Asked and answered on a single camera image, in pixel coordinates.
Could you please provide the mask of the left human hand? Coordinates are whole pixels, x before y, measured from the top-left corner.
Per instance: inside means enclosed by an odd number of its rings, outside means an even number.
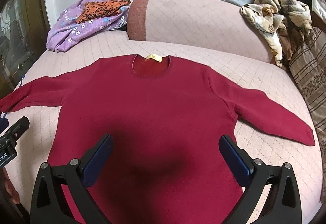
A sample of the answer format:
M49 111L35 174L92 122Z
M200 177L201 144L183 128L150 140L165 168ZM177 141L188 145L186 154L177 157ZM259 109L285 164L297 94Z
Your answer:
M4 175L4 186L5 186L6 192L8 193L8 195L11 198L11 201L14 204L16 204L16 205L19 204L20 203L19 194L16 191L14 185L12 184L12 182L11 182L11 180L9 178L9 175L8 175L7 170L5 169L5 167L2 168L2 173Z

